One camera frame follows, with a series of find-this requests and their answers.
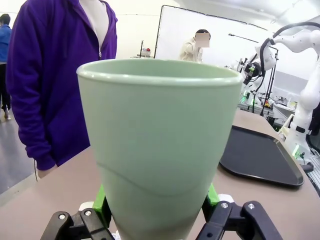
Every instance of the shoe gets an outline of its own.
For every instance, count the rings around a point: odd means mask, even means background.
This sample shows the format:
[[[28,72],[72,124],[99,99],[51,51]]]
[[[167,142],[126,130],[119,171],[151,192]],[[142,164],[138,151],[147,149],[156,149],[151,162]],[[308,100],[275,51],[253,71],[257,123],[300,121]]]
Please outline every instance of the shoe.
[[[11,120],[11,116],[9,115],[9,111],[7,108],[4,110],[4,119]]]

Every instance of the sleeve cuff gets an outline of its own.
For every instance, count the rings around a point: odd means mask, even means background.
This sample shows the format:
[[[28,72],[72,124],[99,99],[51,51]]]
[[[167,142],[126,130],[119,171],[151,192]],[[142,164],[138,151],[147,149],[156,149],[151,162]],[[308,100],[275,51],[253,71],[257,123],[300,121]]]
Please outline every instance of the sleeve cuff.
[[[42,157],[36,160],[36,168],[41,171],[49,170],[53,168],[57,163],[51,156]]]

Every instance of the white jacket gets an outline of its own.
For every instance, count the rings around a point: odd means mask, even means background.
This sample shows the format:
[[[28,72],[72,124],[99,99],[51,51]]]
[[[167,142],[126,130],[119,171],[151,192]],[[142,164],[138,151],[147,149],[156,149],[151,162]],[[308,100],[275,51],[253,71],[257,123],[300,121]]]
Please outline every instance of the white jacket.
[[[183,44],[179,60],[202,63],[203,52],[202,48],[196,47],[196,40],[193,37]]]

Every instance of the person in blue jacket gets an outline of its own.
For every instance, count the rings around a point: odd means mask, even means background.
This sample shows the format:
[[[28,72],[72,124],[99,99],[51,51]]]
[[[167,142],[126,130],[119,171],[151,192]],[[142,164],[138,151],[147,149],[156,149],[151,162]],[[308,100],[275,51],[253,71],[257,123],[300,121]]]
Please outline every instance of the person in blue jacket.
[[[2,101],[2,109],[4,118],[10,119],[9,110],[11,108],[10,95],[6,87],[6,68],[8,58],[8,48],[11,37],[10,16],[2,14],[0,16],[0,102]]]
[[[90,146],[76,70],[116,57],[116,22],[99,0],[27,0],[17,15],[6,84],[40,178]]]

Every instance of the black hair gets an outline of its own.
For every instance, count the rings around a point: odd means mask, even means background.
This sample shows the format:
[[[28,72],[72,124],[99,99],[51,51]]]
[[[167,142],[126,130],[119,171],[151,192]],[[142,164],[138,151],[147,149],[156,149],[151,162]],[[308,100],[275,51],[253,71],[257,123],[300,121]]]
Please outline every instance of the black hair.
[[[200,29],[198,31],[196,31],[195,34],[209,34],[210,35],[210,39],[211,39],[211,34],[208,30],[205,30],[205,29]]]
[[[7,13],[2,14],[2,15],[0,16],[0,23],[9,25],[10,20],[11,20],[11,18],[10,18],[10,16],[9,16],[9,14],[7,14]]]

